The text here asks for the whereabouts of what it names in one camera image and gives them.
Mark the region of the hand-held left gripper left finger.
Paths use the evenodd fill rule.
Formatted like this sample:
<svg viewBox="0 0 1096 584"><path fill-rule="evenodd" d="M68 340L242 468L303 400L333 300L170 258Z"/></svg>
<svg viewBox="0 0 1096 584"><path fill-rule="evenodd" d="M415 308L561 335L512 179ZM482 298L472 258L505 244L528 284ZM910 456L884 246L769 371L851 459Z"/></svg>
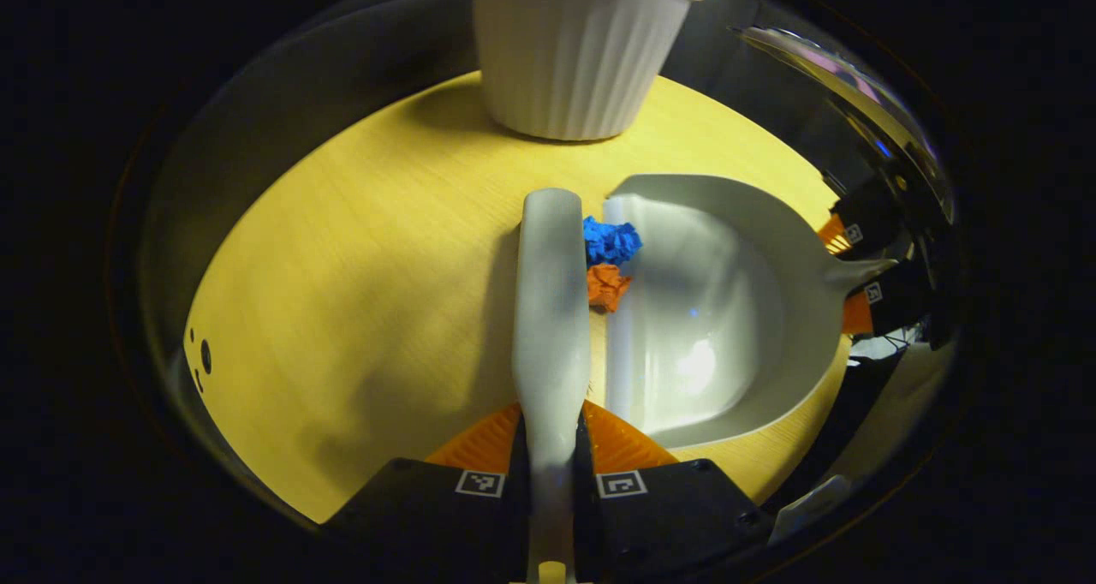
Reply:
<svg viewBox="0 0 1096 584"><path fill-rule="evenodd" d="M501 408L416 460L396 456L321 526L372 584L517 584L530 482L523 412Z"/></svg>

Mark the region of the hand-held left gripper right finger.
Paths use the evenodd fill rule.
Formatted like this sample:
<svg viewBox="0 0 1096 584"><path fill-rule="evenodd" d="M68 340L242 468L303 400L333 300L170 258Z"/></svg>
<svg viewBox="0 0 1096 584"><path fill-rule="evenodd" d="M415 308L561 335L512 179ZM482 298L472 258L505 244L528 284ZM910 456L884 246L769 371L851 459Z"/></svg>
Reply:
<svg viewBox="0 0 1096 584"><path fill-rule="evenodd" d="M712 460L681 460L589 401L575 436L580 584L684 584L770 538L770 514Z"/></svg>

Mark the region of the white dustpan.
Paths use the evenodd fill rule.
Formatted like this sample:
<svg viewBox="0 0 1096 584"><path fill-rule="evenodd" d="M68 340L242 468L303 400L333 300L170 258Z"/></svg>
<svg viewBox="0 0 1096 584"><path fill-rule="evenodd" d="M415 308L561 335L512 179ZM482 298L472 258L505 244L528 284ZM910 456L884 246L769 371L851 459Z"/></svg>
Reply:
<svg viewBox="0 0 1096 584"><path fill-rule="evenodd" d="M893 266L832 255L791 206L729 178L627 178L603 210L641 240L608 316L605 406L666 449L790 414L837 356L847 296Z"/></svg>

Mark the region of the small white broom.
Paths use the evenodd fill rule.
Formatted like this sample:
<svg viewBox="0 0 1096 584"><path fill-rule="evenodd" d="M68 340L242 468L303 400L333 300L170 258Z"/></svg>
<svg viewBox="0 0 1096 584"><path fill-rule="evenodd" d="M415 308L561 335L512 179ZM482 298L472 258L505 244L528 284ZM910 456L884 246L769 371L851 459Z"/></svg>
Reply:
<svg viewBox="0 0 1096 584"><path fill-rule="evenodd" d="M581 199L566 188L538 188L520 224L512 376L523 412L530 514L526 584L540 566L573 564L573 455L591 373L586 245Z"/></svg>

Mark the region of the orange paper scrap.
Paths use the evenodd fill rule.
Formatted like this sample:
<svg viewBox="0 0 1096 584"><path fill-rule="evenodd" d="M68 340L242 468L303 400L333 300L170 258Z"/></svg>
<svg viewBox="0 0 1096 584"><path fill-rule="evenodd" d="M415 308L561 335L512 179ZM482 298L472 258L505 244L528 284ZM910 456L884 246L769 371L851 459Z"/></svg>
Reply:
<svg viewBox="0 0 1096 584"><path fill-rule="evenodd" d="M587 268L587 306L600 313L615 313L633 278L623 275L619 265L597 264Z"/></svg>

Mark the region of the blue paper scrap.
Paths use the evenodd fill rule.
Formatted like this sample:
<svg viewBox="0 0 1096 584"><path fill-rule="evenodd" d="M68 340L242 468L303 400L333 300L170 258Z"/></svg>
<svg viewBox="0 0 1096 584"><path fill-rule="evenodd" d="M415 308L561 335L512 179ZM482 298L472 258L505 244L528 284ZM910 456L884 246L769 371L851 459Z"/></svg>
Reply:
<svg viewBox="0 0 1096 584"><path fill-rule="evenodd" d="M632 224L602 224L590 216L583 218L582 234L587 267L623 265L642 248L641 237Z"/></svg>

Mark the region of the white ribbed garbage bin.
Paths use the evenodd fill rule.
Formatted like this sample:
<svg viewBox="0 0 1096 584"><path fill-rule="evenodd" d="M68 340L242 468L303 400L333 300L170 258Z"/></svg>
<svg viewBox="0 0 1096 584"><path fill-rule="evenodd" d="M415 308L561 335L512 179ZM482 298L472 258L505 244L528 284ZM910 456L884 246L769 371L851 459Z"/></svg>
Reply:
<svg viewBox="0 0 1096 584"><path fill-rule="evenodd" d="M700 2L471 0L486 108L533 138L615 138Z"/></svg>

